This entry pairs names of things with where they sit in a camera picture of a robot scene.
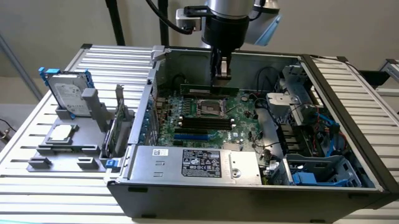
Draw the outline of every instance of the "white wall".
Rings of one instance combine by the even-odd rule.
[[[159,20],[145,0],[119,0],[126,42],[161,44]],[[170,18],[202,0],[170,0]],[[347,56],[362,69],[399,58],[399,0],[281,0],[283,20],[266,48],[242,49]],[[27,72],[65,67],[83,43],[115,44],[105,0],[0,0],[0,31]],[[170,30],[171,44],[197,47],[201,34]],[[0,76],[17,76],[0,56]]]

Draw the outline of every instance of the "ridged metal surface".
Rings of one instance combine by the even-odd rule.
[[[399,178],[399,117],[364,77],[330,59],[314,62],[396,178]]]
[[[114,107],[114,88],[121,78],[133,81],[126,84],[125,96],[131,96],[131,105],[138,102],[141,91],[131,91],[141,80],[145,80],[145,73],[150,69],[142,69],[141,75],[138,62],[130,61],[138,57],[150,61],[151,49],[130,47],[94,46],[87,50],[90,54],[81,54],[71,64],[74,70],[90,66],[94,74],[97,88],[102,101],[109,107]],[[14,220],[22,222],[41,223],[134,223],[131,218],[125,216],[111,193],[106,187],[103,177],[106,173],[30,173],[27,161],[35,155],[35,147],[42,143],[51,125],[57,120],[57,101],[49,92],[37,106],[34,112],[22,125],[10,144],[0,152],[0,221]],[[392,146],[376,147],[386,159],[398,158],[393,154]],[[399,219],[399,203],[394,202],[380,210],[359,210],[350,214],[338,224],[394,224]]]

